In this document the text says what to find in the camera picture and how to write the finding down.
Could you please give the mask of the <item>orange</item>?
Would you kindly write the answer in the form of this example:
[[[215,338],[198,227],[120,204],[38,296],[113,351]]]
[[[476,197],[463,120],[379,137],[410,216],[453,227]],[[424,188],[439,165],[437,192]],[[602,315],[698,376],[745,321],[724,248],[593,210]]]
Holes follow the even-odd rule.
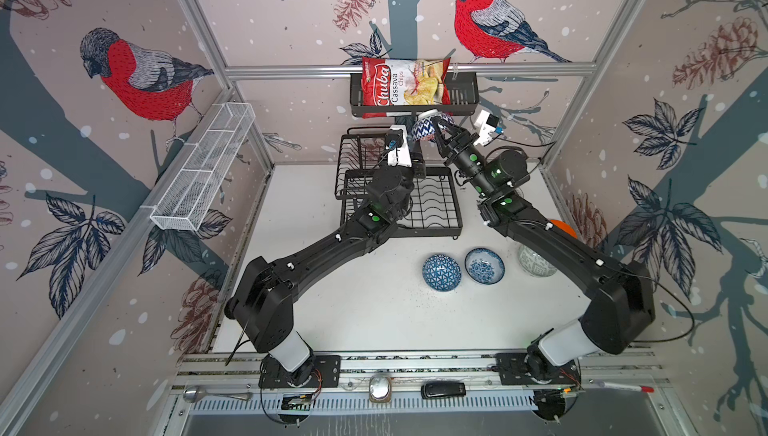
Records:
[[[435,126],[432,123],[433,118],[439,118],[442,125],[453,124],[453,118],[443,112],[430,110],[420,114],[410,131],[410,138],[413,141],[433,140],[436,134]]]

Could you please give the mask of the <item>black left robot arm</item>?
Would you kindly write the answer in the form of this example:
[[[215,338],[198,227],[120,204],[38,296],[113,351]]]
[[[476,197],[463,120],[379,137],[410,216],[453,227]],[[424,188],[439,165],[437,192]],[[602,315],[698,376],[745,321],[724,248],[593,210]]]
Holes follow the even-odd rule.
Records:
[[[282,259],[250,261],[225,304],[225,316],[242,327],[258,353],[280,364],[293,386],[305,384],[315,371],[314,352],[294,328],[293,305],[322,278],[393,237],[411,210],[411,193],[424,167],[421,144],[412,141],[407,148],[411,165],[376,168],[362,206],[346,223]]]

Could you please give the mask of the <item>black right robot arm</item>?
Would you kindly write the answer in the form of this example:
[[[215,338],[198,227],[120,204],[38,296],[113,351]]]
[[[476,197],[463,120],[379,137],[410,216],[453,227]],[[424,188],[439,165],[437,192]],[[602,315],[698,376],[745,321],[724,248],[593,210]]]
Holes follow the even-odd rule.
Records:
[[[483,221],[500,235],[533,250],[588,298],[582,316],[540,335],[527,348],[528,372],[549,382],[572,361],[598,351],[622,353],[655,320],[653,280],[639,263],[626,265],[569,235],[517,192],[530,179],[528,157],[507,149],[487,160],[479,135],[432,116],[434,141],[445,165],[477,191]]]

